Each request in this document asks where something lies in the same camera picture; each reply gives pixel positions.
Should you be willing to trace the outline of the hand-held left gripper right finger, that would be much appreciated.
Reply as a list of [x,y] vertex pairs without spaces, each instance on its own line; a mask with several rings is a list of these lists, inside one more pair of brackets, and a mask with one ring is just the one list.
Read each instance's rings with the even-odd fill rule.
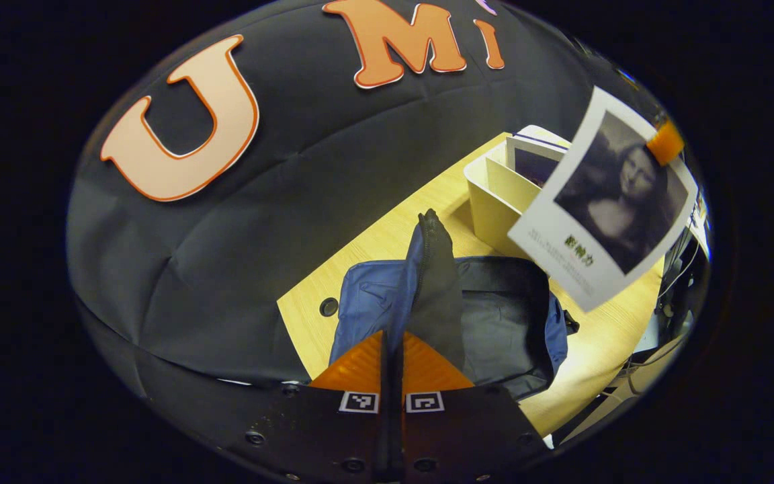
[[411,333],[402,343],[402,482],[516,483],[526,467],[549,456],[503,385],[470,382]]

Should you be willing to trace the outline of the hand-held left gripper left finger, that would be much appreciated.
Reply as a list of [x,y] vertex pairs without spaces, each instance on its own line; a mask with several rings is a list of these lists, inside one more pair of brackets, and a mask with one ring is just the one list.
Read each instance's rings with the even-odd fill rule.
[[262,393],[225,450],[277,481],[395,480],[395,355],[383,331],[308,385]]

